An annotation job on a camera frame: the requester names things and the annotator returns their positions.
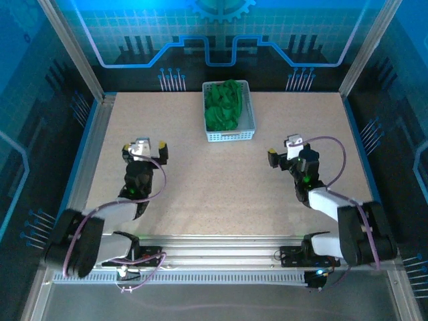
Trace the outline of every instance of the basket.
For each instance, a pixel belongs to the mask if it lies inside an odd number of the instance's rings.
[[[242,113],[238,120],[238,127],[235,130],[222,132],[210,132],[207,130],[207,124],[205,123],[205,97],[213,87],[213,84],[221,84],[223,82],[204,82],[202,84],[205,133],[207,134],[209,142],[230,142],[233,140],[249,140],[253,138],[255,132],[255,119],[248,82],[246,80],[236,80],[236,82],[241,86]]]

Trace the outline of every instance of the gear graphic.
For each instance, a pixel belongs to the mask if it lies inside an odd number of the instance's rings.
[[[32,29],[39,19],[39,9],[35,0],[6,0],[9,13],[16,24],[24,30]]]
[[[187,0],[187,4],[201,19],[231,23],[233,18],[240,19],[242,13],[249,13],[248,8],[255,5],[255,0]]]

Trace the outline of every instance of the table surface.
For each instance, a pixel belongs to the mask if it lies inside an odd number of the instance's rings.
[[[168,143],[168,184],[144,215],[116,230],[143,235],[305,235],[337,231],[321,212],[298,202],[291,175],[272,169],[267,151],[284,152],[287,135],[334,136],[346,148],[347,164],[332,189],[372,199],[342,100],[336,93],[251,94],[257,130],[252,140],[208,143],[202,93],[118,93],[86,207],[118,196],[126,164],[122,147],[149,136],[152,153]],[[327,183],[342,165],[334,142],[311,144],[320,153],[320,178]],[[155,171],[152,191],[163,182]]]

